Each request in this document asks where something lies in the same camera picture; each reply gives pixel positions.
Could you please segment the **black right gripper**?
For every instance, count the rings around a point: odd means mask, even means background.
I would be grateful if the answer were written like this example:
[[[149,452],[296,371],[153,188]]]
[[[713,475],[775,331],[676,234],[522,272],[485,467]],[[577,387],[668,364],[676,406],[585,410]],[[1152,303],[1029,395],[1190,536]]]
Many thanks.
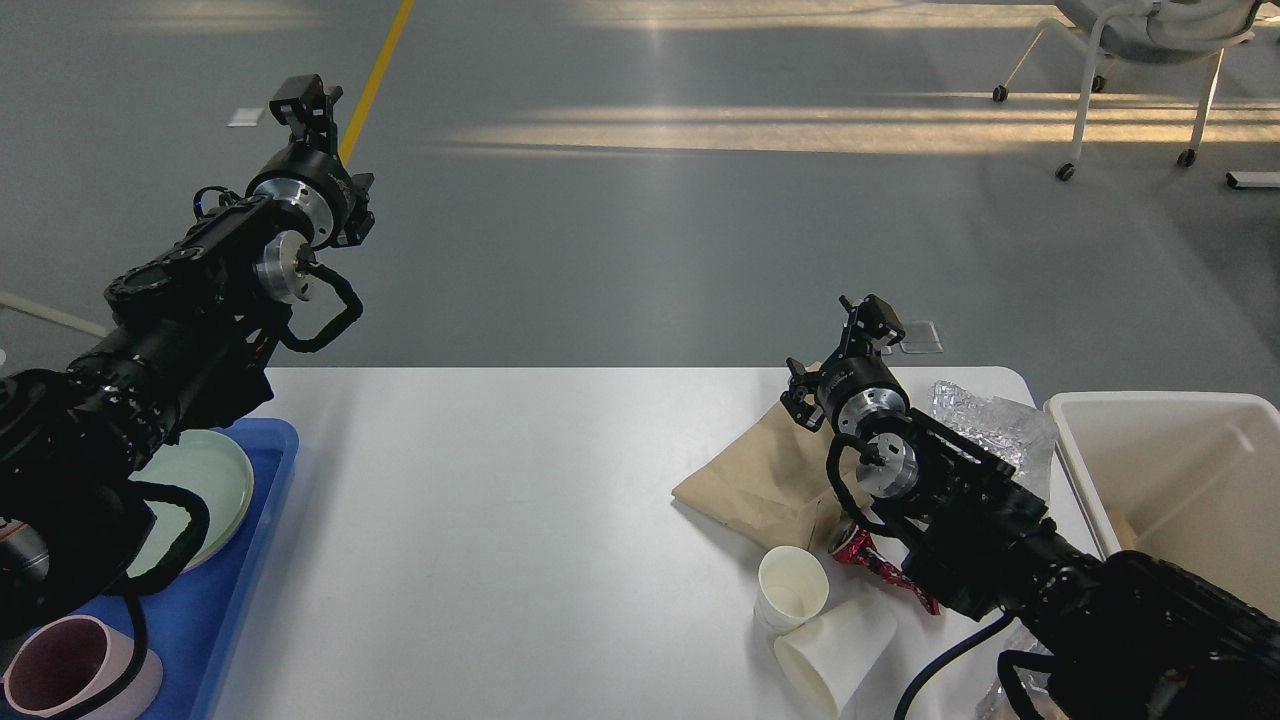
[[[872,414],[905,414],[910,407],[908,392],[879,359],[906,337],[897,313],[874,293],[856,302],[840,295],[838,302],[846,311],[838,357],[819,372],[795,357],[785,361],[790,378],[780,402],[810,433],[817,433],[826,418],[835,433],[855,433]]]

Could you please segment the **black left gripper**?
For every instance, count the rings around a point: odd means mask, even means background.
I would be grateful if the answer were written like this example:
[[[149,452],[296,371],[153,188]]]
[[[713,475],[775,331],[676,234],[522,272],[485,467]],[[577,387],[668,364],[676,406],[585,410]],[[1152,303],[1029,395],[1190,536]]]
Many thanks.
[[[270,114],[291,131],[291,142],[253,177],[248,196],[262,195],[284,208],[289,228],[312,249],[357,247],[375,224],[370,210],[374,173],[352,176],[340,163],[334,106],[344,90],[317,74],[284,79],[270,99]]]

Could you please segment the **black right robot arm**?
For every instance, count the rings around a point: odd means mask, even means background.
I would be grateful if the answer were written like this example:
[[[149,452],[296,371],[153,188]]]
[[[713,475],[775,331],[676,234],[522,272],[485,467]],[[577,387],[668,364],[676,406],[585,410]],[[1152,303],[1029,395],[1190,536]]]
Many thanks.
[[[940,669],[1014,621],[1044,646],[997,659],[1020,719],[1038,715],[1024,670],[1046,675],[1070,719],[1277,716],[1275,620],[1172,562],[1073,547],[1012,465],[910,405],[882,359],[905,336],[895,310],[876,295],[838,301],[838,343],[815,370],[787,361],[782,406],[806,430],[833,430],[826,475],[838,505],[856,528],[904,544],[908,579],[973,620],[1002,612],[928,664],[896,717]]]

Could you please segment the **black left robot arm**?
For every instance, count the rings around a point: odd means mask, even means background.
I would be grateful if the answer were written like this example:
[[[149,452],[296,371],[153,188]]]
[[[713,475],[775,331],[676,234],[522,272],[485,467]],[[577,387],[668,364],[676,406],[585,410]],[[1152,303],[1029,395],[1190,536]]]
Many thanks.
[[[283,82],[268,109],[289,131],[243,192],[192,199],[195,223],[104,292],[115,325],[61,372],[3,378],[3,638],[70,615],[99,596],[123,600],[134,633],[124,667],[100,691],[60,701],[84,719],[143,671],[141,600],[166,589],[205,541],[211,516],[193,491],[140,482],[165,445],[228,427],[271,400],[279,347],[315,354],[364,304],[321,264],[374,227],[370,173],[351,174],[334,109],[342,87],[320,76]]]

